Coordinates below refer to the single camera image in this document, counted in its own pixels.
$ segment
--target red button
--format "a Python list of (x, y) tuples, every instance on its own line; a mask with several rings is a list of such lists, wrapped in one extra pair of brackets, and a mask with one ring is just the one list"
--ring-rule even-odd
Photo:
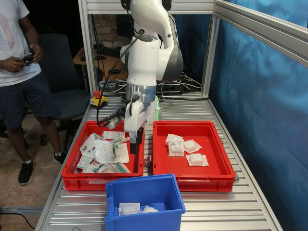
[(94, 92), (94, 97), (95, 97), (96, 99), (99, 99), (100, 96), (101, 96), (101, 92), (100, 92), (99, 90), (96, 90), (96, 91)]

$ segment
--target hand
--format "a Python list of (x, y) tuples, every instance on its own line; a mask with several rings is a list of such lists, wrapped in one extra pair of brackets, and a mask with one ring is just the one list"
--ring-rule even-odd
[(10, 57), (10, 58), (7, 58), (6, 60), (0, 61), (0, 69), (6, 70), (9, 72), (21, 71), (24, 68), (24, 66), (29, 66), (29, 65), (23, 63), (20, 58), (16, 58), (16, 57)]
[(34, 51), (34, 63), (38, 63), (41, 61), (43, 57), (43, 49), (39, 45), (30, 45), (30, 48)]

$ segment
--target white t-shirt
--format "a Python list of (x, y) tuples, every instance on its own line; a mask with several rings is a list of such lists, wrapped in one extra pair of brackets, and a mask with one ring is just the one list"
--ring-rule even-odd
[[(29, 10), (22, 0), (0, 0), (0, 60), (11, 56), (23, 58), (30, 54), (18, 20), (26, 17)], [(25, 66), (16, 73), (0, 69), (0, 87), (26, 81), (41, 72), (39, 64)]]

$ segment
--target aluminum table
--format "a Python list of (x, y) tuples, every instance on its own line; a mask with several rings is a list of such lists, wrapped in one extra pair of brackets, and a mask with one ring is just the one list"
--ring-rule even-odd
[[(188, 93), (181, 97), (202, 97)], [(163, 120), (212, 121), (223, 142), (230, 162), (238, 174), (229, 193), (183, 192), (186, 213), (182, 215), (181, 231), (277, 231), (282, 230), (265, 196), (222, 123), (210, 100), (162, 103)], [(108, 98), (108, 106), (100, 110), (104, 118), (123, 105), (121, 98)], [(89, 107), (72, 143), (69, 154), (86, 121), (96, 120), (96, 109)], [(153, 128), (145, 126), (144, 158), (153, 155)], [(144, 169), (144, 176), (152, 170)], [(67, 191), (61, 172), (44, 207), (36, 231), (104, 231), (106, 215), (105, 191)]]

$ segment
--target wooden desk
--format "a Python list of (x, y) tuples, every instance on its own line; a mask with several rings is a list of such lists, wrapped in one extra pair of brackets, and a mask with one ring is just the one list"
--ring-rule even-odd
[[(74, 64), (82, 65), (82, 66), (87, 65), (87, 62), (81, 60), (81, 54), (82, 54), (83, 51), (84, 51), (84, 48), (81, 48), (79, 50), (79, 52), (75, 55), (75, 57), (73, 58)], [(95, 60), (95, 57), (97, 56), (96, 49), (94, 49), (94, 54), (95, 54), (94, 55), (94, 60)], [(113, 65), (118, 60), (118, 58), (115, 58), (115, 57), (112, 57), (112, 56), (107, 56), (107, 55), (103, 55), (103, 56), (106, 57), (106, 59), (104, 59), (103, 62), (104, 62), (104, 67), (105, 67), (105, 75), (106, 75), (106, 77), (108, 77), (108, 74), (109, 74), (108, 71), (111, 70)], [(100, 60), (95, 60), (95, 67), (96, 68), (98, 68), (98, 61), (100, 61)], [(122, 71), (119, 74), (110, 75), (109, 80), (126, 79), (126, 77), (128, 76), (128, 72), (126, 70), (124, 70), (124, 63), (122, 63), (122, 61), (120, 61), (115, 68), (118, 69), (118, 70), (122, 70)], [(102, 65), (101, 61), (100, 61), (100, 70), (103, 72), (103, 65)]]

